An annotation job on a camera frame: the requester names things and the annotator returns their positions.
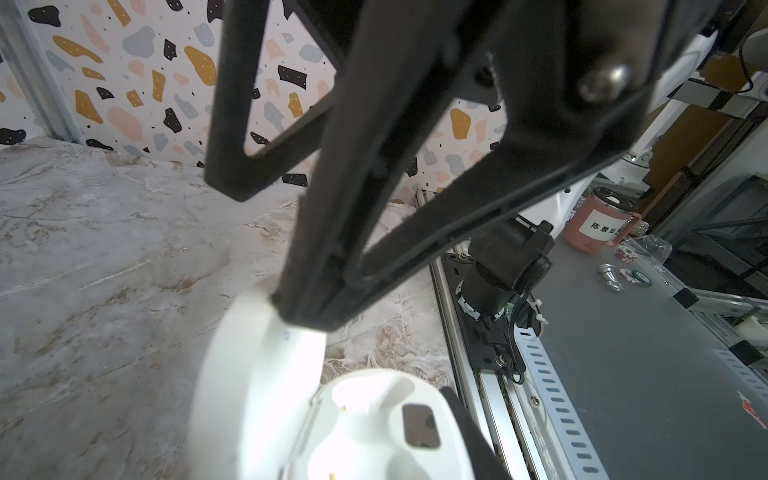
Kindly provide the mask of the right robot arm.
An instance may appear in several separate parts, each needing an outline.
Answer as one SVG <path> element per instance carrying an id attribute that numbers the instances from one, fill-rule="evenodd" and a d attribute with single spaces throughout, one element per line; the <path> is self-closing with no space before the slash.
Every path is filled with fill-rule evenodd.
<path id="1" fill-rule="evenodd" d="M 246 380 L 293 360 L 271 319 L 305 327 L 298 368 L 317 376 L 322 336 L 462 240 L 467 307 L 488 323 L 550 264 L 548 225 L 515 216 L 596 172 L 634 142 L 655 85 L 719 9 L 716 1 L 300 1 L 340 64 L 333 90 L 257 154 L 243 143 L 269 5 L 223 10 L 205 181 L 243 202 L 312 153 L 277 286 L 244 300 L 210 345 L 202 376 Z M 500 141 L 375 244 L 380 214 L 449 103 L 487 71 L 506 104 Z"/>

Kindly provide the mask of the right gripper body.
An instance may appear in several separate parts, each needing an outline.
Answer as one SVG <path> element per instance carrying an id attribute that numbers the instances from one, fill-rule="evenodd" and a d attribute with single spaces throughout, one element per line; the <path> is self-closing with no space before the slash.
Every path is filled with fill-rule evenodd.
<path id="1" fill-rule="evenodd" d="M 338 72 L 338 116 L 423 119 L 520 84 L 601 107 L 648 89 L 710 24 L 716 1 L 291 1 Z"/>

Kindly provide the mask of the white charging case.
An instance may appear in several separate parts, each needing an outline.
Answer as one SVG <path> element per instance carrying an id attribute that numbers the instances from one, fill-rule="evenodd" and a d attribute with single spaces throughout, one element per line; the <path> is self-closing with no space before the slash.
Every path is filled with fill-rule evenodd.
<path id="1" fill-rule="evenodd" d="M 406 372 L 321 380 L 326 336 L 287 324 L 259 280 L 206 351 L 188 433 L 195 479 L 470 479 L 445 396 Z"/>

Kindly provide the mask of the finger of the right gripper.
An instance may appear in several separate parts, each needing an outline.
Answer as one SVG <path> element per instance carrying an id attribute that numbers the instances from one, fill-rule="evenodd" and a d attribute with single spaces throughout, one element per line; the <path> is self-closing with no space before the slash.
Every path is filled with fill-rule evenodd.
<path id="1" fill-rule="evenodd" d="M 302 199 L 274 303 L 288 323 L 333 331 L 450 246 L 570 187 L 634 142 L 648 89 L 601 107 L 569 103 L 562 90 L 540 106 L 520 84 L 504 99 L 507 126 L 497 147 L 374 245 L 381 180 L 344 144 L 324 148 Z"/>
<path id="2" fill-rule="evenodd" d="M 320 148 L 334 101 L 334 95 L 327 94 L 275 140 L 254 155 L 246 154 L 268 8 L 267 1 L 229 1 L 224 7 L 204 179 L 239 202 L 266 189 Z"/>

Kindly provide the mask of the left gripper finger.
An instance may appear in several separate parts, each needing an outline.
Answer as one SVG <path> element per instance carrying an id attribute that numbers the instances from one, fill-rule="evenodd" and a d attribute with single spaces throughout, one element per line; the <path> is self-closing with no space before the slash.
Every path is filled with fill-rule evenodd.
<path id="1" fill-rule="evenodd" d="M 442 387 L 440 393 L 447 401 L 456 420 L 471 462 L 474 478 L 476 480 L 509 480 L 508 471 L 499 461 L 495 451 L 488 445 L 457 394 L 450 387 Z"/>

